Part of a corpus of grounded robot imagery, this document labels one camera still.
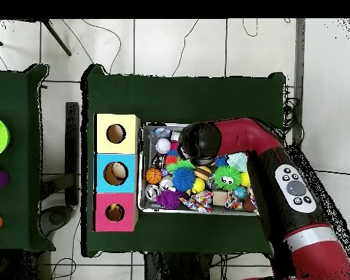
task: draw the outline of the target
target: circular hole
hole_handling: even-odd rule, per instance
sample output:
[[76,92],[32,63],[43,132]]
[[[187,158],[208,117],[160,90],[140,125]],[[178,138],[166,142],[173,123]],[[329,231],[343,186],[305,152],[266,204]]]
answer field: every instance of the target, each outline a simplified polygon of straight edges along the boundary
[[125,209],[120,204],[112,204],[106,208],[105,216],[113,222],[118,222],[125,216]]
[[114,144],[119,144],[125,139],[125,129],[121,125],[110,125],[106,130],[106,138]]
[[104,169],[104,179],[108,184],[119,186],[128,177],[128,169],[122,162],[111,162]]

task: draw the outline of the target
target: white ball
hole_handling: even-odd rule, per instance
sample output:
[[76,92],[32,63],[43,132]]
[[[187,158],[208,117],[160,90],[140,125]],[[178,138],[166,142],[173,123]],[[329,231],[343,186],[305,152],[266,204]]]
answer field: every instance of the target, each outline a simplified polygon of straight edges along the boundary
[[159,139],[155,145],[155,149],[159,154],[165,155],[171,149],[171,143],[168,139]]

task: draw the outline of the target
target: orange ball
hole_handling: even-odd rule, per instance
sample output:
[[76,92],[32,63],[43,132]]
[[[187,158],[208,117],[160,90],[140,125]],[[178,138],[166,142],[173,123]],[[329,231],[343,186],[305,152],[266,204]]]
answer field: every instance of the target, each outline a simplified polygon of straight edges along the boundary
[[162,179],[162,173],[158,168],[150,168],[145,173],[145,178],[150,184],[157,184]]

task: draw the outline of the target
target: table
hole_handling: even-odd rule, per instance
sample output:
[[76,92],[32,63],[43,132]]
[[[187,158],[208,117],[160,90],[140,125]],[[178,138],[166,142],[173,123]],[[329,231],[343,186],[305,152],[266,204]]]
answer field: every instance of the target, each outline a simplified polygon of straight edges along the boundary
[[91,65],[81,83],[82,255],[269,252],[258,217],[140,211],[132,233],[93,232],[93,115],[135,114],[141,123],[256,117],[282,128],[284,83],[281,73],[269,78],[145,77],[107,75],[102,66]]

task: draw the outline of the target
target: purple plush toy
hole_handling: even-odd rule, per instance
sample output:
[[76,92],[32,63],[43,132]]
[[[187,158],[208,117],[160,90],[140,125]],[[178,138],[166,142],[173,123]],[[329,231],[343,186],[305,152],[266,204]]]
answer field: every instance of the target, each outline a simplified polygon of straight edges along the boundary
[[166,190],[157,196],[157,204],[164,209],[177,209],[181,204],[179,198],[184,195],[183,192]]

